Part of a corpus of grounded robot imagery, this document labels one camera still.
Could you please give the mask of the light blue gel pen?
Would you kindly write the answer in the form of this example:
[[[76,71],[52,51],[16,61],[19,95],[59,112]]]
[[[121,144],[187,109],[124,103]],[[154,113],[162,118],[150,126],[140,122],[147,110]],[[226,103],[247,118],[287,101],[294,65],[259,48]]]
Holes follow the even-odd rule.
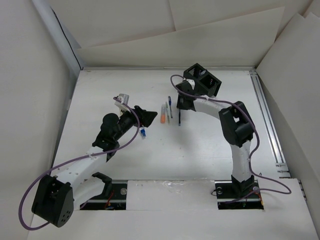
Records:
[[[182,122],[182,119],[181,119],[181,109],[178,110],[178,126],[181,126],[181,122]]]

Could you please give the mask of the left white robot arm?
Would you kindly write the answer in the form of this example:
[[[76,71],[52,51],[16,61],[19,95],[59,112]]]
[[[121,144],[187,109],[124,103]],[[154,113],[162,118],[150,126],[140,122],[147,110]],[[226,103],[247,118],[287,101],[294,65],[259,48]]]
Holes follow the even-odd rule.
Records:
[[[132,127],[149,127],[157,116],[136,105],[121,116],[108,113],[102,119],[100,132],[87,155],[63,171],[41,177],[33,200],[33,214],[60,228],[74,210],[93,197],[109,198],[113,193],[112,179],[98,172],[121,148],[119,139]]]

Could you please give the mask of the black two-compartment pen holder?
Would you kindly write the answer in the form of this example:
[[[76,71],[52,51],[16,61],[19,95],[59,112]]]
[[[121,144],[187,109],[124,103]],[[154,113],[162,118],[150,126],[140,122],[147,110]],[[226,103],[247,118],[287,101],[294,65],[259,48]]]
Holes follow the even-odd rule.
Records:
[[[193,93],[195,96],[216,97],[222,82],[207,69],[195,63],[183,72],[183,77],[194,81]]]

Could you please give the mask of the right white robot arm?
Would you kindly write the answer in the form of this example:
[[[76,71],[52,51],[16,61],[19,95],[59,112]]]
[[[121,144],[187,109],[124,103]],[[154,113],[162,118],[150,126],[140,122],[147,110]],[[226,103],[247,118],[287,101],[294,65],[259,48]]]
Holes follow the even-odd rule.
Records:
[[[251,142],[257,131],[244,103],[200,95],[196,82],[191,79],[184,79],[179,84],[173,84],[173,87],[178,92],[178,109],[204,113],[220,121],[232,156],[231,183],[219,186],[223,190],[229,190],[226,198],[235,200],[252,194],[254,188],[258,187],[251,166]]]

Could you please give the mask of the dark blue ballpoint pen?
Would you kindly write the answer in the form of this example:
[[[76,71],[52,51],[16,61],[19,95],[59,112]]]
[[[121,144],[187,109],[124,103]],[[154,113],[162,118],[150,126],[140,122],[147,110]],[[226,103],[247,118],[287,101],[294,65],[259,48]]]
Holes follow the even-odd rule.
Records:
[[[169,112],[170,112],[170,117],[173,118],[173,112],[172,112],[172,99],[170,96],[168,96],[168,105],[169,105]]]

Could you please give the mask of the orange cap highlighter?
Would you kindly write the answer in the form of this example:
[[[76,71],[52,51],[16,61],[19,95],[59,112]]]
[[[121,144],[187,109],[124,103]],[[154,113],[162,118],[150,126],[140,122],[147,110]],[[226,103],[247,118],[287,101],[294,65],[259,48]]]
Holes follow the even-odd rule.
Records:
[[[160,123],[164,124],[166,122],[166,111],[167,107],[165,104],[161,106],[161,112],[160,112]]]

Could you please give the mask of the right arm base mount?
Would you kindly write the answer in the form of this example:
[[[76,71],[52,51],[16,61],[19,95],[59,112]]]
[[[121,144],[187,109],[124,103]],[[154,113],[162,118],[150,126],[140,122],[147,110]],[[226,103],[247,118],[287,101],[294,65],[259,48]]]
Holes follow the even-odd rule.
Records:
[[[252,175],[243,182],[233,176],[231,180],[217,180],[211,195],[217,199],[219,210],[263,210],[261,194],[255,192],[259,188],[258,181]]]

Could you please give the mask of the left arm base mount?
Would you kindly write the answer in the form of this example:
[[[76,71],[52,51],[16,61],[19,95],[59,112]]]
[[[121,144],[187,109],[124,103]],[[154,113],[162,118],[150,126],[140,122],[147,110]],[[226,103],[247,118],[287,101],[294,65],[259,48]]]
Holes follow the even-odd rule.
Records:
[[[96,172],[92,175],[93,180],[97,180],[98,184],[102,184],[98,194],[83,202],[80,210],[105,210],[116,211],[125,210],[127,203],[128,181],[112,180],[109,176]]]

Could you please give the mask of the green clear pen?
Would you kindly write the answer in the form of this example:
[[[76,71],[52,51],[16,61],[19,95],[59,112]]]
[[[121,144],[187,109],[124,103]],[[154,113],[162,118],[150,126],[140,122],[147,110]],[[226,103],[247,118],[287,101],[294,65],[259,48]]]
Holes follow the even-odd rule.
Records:
[[[166,116],[166,120],[167,120],[167,123],[169,124],[169,123],[170,123],[169,104],[168,104],[168,102],[166,101],[164,105],[165,105],[165,116]]]

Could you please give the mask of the blue cap glue bottle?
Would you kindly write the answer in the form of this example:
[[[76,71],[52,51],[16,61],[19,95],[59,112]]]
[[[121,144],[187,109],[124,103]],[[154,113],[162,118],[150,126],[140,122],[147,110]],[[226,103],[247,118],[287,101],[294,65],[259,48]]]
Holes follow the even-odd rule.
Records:
[[[146,130],[145,130],[144,126],[140,128],[140,134],[141,134],[143,139],[145,139],[147,137]]]

